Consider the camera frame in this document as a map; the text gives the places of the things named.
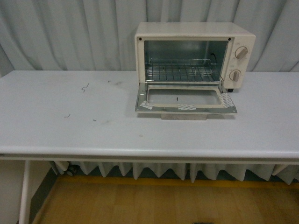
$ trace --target wooden floor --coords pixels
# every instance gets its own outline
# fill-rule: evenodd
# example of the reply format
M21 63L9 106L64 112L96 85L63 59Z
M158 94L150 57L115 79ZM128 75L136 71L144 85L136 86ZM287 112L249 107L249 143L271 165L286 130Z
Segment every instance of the wooden floor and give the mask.
M299 184L61 176L34 224L299 224Z

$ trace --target wire scrap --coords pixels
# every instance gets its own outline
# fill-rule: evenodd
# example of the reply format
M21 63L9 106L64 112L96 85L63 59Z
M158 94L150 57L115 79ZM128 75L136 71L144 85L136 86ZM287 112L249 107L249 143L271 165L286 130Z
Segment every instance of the wire scrap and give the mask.
M87 84L87 86L83 87L82 90L83 92L85 92L86 88L88 87L89 83Z

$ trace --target temperature knob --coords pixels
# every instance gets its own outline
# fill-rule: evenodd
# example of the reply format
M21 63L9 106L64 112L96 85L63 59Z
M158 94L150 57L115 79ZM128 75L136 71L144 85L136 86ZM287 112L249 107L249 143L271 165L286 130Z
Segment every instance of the temperature knob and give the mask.
M233 70L230 74L229 74L229 78L232 81L238 82L239 77L240 77L241 72L239 70Z
M235 57L238 59L242 59L248 53L248 49L246 47L239 47L235 51Z

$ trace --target yellow floor strip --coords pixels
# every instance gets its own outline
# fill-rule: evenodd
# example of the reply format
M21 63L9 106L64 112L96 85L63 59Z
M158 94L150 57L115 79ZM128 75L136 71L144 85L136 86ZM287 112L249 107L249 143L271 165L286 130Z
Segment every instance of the yellow floor strip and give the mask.
M152 186L190 186L190 187L223 187L223 188L286 188L299 189L299 183L287 185L284 182L260 182L260 181L212 181L178 179L159 179L159 178L134 178L129 177L102 177L102 176L68 176L61 175L58 182L82 182L97 184L126 184L126 185L152 185Z

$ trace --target metal table leg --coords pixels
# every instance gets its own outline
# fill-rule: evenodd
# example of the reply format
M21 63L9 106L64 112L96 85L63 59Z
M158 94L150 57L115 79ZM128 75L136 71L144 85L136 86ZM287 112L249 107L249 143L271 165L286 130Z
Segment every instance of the metal table leg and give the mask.
M21 196L21 207L19 224L29 224L30 203L31 203L31 179L30 179L31 161L25 161L24 179Z

